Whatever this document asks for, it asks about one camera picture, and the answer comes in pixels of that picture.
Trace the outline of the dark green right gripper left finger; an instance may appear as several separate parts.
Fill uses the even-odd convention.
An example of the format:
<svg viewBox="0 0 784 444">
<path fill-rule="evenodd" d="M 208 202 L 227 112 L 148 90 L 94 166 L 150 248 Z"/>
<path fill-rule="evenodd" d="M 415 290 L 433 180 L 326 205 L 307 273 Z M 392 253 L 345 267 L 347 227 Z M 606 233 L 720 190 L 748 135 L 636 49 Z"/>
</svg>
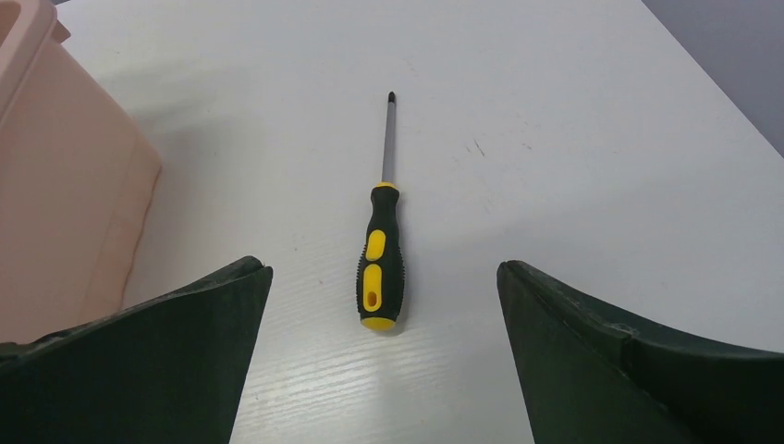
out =
<svg viewBox="0 0 784 444">
<path fill-rule="evenodd" d="M 245 256 L 178 290 L 1 346 L 5 443 L 227 443 L 274 272 Z"/>
</svg>

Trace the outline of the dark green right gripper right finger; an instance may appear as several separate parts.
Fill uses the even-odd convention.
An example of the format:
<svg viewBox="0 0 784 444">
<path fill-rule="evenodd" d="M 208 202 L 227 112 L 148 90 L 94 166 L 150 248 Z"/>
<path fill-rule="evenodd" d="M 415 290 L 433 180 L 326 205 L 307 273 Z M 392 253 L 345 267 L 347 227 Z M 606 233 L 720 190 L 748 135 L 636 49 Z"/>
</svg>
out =
<svg viewBox="0 0 784 444">
<path fill-rule="evenodd" d="M 779 443 L 783 356 L 706 339 L 522 261 L 496 272 L 538 443 Z"/>
</svg>

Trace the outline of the black yellow handled screwdriver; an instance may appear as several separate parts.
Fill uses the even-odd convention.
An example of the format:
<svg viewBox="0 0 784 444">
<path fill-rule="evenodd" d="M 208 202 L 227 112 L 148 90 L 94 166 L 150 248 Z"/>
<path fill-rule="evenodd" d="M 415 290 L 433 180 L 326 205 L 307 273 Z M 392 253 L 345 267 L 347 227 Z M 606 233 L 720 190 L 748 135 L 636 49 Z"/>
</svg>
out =
<svg viewBox="0 0 784 444">
<path fill-rule="evenodd" d="M 400 191 L 395 184 L 397 95 L 386 103 L 380 181 L 372 188 L 372 212 L 356 275 L 356 304 L 361 324 L 375 332 L 395 328 L 405 293 L 405 266 L 398 223 Z"/>
</svg>

